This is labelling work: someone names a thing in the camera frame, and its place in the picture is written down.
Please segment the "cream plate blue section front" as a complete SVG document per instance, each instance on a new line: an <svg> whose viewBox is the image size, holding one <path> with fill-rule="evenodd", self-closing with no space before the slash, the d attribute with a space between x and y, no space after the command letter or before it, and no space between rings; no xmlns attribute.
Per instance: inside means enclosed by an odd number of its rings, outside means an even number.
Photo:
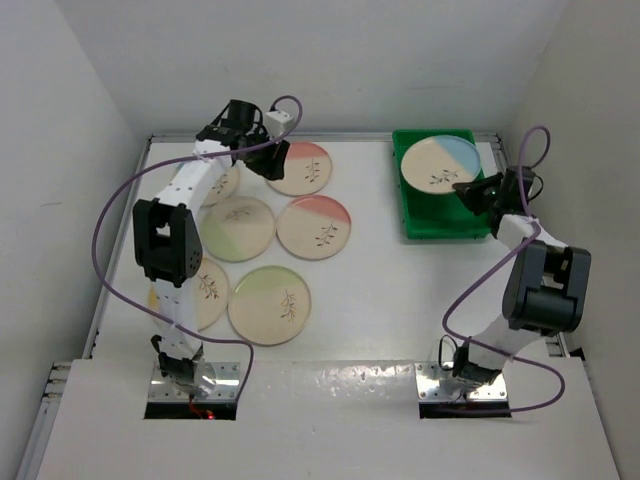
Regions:
<svg viewBox="0 0 640 480"><path fill-rule="evenodd" d="M453 193L454 184L476 180L481 170L481 156L476 146L451 135L420 140L408 148L400 163L405 182L431 195Z"/></svg>

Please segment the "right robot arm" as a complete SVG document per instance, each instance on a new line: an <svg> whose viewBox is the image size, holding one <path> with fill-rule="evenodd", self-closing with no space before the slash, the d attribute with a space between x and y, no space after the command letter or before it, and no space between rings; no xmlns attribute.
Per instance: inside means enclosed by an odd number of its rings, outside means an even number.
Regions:
<svg viewBox="0 0 640 480"><path fill-rule="evenodd" d="M502 174L453 189L474 215L485 214L491 234L513 251L501 314L454 354L452 375L472 385L491 384L507 361L542 337L576 330L586 300L592 256L555 239L527 211L534 172L510 167Z"/></svg>

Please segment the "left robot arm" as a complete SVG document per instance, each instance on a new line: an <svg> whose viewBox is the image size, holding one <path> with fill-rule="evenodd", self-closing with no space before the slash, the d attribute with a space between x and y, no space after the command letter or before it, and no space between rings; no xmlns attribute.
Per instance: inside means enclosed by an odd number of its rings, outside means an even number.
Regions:
<svg viewBox="0 0 640 480"><path fill-rule="evenodd" d="M196 136L192 159L150 200L133 207L136 263L151 281L163 325L152 339L161 374L191 395L215 385L203 342L196 338L193 281L203 249L196 216L215 184L237 162L267 180L284 177L289 144L284 136L296 120L271 107L232 100Z"/></svg>

